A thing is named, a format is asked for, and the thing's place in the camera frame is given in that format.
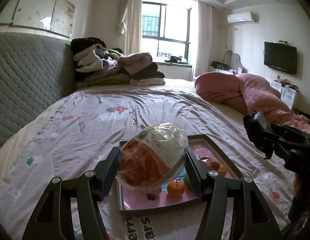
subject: mattress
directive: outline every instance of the mattress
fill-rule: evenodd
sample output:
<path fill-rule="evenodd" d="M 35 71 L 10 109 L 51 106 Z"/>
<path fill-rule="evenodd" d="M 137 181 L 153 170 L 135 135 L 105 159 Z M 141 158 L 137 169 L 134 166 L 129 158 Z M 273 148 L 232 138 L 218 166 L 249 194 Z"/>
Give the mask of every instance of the mattress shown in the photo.
<path fill-rule="evenodd" d="M 166 82 L 166 86 L 123 85 L 77 91 L 53 104 L 4 145 L 0 150 L 0 161 L 6 163 L 0 166 L 0 223 L 13 239 L 22 238 L 52 177 L 66 180 L 80 176 L 105 159 L 119 141 L 161 121 L 178 123 L 188 135 L 207 134 L 244 175 L 254 179 L 280 228 L 287 225 L 294 173 L 285 170 L 284 162 L 277 156 L 264 160 L 263 153 L 247 138 L 242 114 L 204 101 L 194 93 L 193 82 Z M 110 195 L 99 203 L 99 209 L 106 230 L 114 239 L 130 239 L 135 234 L 136 239 L 146 237 L 146 217 L 156 239 L 194 239 L 205 203 L 125 218 L 118 209 L 116 187 L 112 187 Z M 72 213 L 74 230 L 80 235 L 75 201 Z M 133 235 L 127 228 L 127 219 L 134 226 Z M 228 238 L 230 222 L 229 203 L 223 239 Z"/>

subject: apple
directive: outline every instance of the apple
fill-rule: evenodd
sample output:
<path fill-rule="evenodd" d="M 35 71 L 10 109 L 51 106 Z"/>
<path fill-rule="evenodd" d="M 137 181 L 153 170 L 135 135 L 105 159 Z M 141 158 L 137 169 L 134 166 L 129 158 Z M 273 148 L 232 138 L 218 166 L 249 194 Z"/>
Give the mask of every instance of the apple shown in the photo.
<path fill-rule="evenodd" d="M 205 162 L 211 170 L 217 171 L 219 169 L 220 164 L 211 158 L 205 159 L 203 162 Z"/>

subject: air conditioner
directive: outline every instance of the air conditioner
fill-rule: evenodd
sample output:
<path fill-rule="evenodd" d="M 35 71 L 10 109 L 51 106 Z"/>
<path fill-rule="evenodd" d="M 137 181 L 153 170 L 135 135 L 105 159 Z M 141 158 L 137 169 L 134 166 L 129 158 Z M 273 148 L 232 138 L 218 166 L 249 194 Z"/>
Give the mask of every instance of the air conditioner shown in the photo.
<path fill-rule="evenodd" d="M 227 16 L 228 23 L 241 23 L 241 22 L 255 22 L 255 17 L 252 12 L 243 12 L 230 14 Z"/>

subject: white curtain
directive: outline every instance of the white curtain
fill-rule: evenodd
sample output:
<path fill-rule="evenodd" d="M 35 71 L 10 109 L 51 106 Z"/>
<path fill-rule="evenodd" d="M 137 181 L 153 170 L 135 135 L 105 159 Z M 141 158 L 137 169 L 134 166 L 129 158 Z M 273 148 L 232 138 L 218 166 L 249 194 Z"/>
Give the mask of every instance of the white curtain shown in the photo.
<path fill-rule="evenodd" d="M 142 0 L 128 0 L 127 2 L 126 54 L 141 51 L 141 5 Z"/>
<path fill-rule="evenodd" d="M 209 53 L 212 46 L 213 8 L 198 1 L 198 47 L 196 64 L 192 68 L 192 77 L 208 71 Z"/>
<path fill-rule="evenodd" d="M 126 30 L 126 17 L 127 17 L 127 8 L 128 0 L 120 0 L 120 20 L 118 25 L 118 32 L 124 34 Z"/>

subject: folded clothes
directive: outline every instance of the folded clothes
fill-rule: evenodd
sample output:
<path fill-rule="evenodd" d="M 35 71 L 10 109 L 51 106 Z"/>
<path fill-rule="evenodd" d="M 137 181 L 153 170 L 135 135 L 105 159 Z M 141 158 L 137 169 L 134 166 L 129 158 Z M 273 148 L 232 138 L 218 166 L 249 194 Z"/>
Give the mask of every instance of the folded clothes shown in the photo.
<path fill-rule="evenodd" d="M 92 50 L 84 58 L 82 58 L 80 62 L 78 62 L 78 66 L 87 66 L 90 65 L 91 63 L 94 63 L 97 60 L 100 60 L 100 57 L 96 55 L 94 50 Z"/>
<path fill-rule="evenodd" d="M 77 54 L 94 44 L 101 44 L 106 49 L 106 43 L 94 37 L 73 39 L 70 43 L 70 49 L 74 54 Z"/>
<path fill-rule="evenodd" d="M 118 69 L 115 66 L 109 67 L 107 69 L 102 69 L 95 71 L 92 75 L 85 78 L 86 82 L 91 82 L 96 79 L 104 78 L 106 76 L 114 76 L 118 73 Z"/>
<path fill-rule="evenodd" d="M 123 68 L 129 75 L 134 75 L 149 66 L 153 61 L 149 53 L 137 53 L 118 59 L 118 67 Z"/>
<path fill-rule="evenodd" d="M 92 86 L 112 86 L 112 85 L 127 85 L 127 84 L 129 84 L 128 81 L 123 81 L 120 79 L 109 79 L 103 82 L 99 82 L 99 80 L 96 80 L 95 84 L 91 84 L 91 85 Z"/>
<path fill-rule="evenodd" d="M 88 83 L 93 86 L 93 85 L 100 85 L 100 84 L 104 84 L 104 83 L 109 84 L 109 81 L 114 81 L 114 82 L 121 81 L 121 83 L 129 84 L 129 76 L 124 74 L 124 73 L 119 73 L 119 74 L 114 75 L 114 76 L 107 76 L 104 78 L 95 79 L 95 80 L 90 81 Z"/>
<path fill-rule="evenodd" d="M 107 50 L 104 50 L 103 52 L 97 52 L 96 55 L 100 58 L 108 59 L 109 53 Z"/>
<path fill-rule="evenodd" d="M 107 70 L 110 67 L 115 67 L 116 61 L 112 60 L 111 58 L 107 59 L 99 59 L 87 66 L 77 68 L 77 72 L 86 73 L 86 72 L 93 72 L 97 70 Z"/>
<path fill-rule="evenodd" d="M 142 80 L 142 79 L 149 79 L 149 78 L 165 78 L 165 75 L 164 75 L 164 73 L 162 73 L 160 71 L 156 71 L 154 73 L 149 73 L 148 75 L 145 75 L 142 78 L 133 78 L 133 76 L 131 76 L 131 78 L 134 80 Z"/>
<path fill-rule="evenodd" d="M 136 80 L 146 79 L 149 76 L 156 75 L 157 74 L 157 69 L 158 69 L 157 64 L 155 62 L 152 62 L 147 67 L 145 67 L 142 70 L 138 71 L 134 75 L 131 75 L 131 78 L 132 79 L 136 79 Z"/>
<path fill-rule="evenodd" d="M 101 69 L 103 69 L 103 60 L 99 59 L 87 66 L 77 68 L 76 71 L 81 72 L 81 73 L 86 73 L 86 72 L 92 72 L 92 71 L 101 70 Z"/>
<path fill-rule="evenodd" d="M 150 56 L 150 54 L 148 52 L 146 52 L 146 53 L 141 52 L 141 53 L 129 54 L 129 55 L 120 57 L 118 59 L 118 66 L 119 67 L 130 66 L 130 65 L 142 60 L 146 56 Z"/>
<path fill-rule="evenodd" d="M 163 78 L 148 78 L 148 79 L 141 79 L 141 80 L 135 80 L 131 78 L 129 83 L 134 86 L 150 86 L 150 85 L 165 85 L 166 84 Z"/>
<path fill-rule="evenodd" d="M 94 44 L 83 51 L 77 53 L 73 59 L 75 62 L 79 62 L 82 60 L 84 57 L 86 57 L 91 51 L 95 51 L 96 54 L 103 53 L 105 51 L 105 48 L 101 44 Z"/>
<path fill-rule="evenodd" d="M 114 49 L 108 49 L 108 53 L 109 53 L 109 56 L 114 60 L 118 60 L 119 57 L 124 56 L 123 54 L 121 54 L 120 52 L 118 52 L 117 50 L 114 50 Z"/>

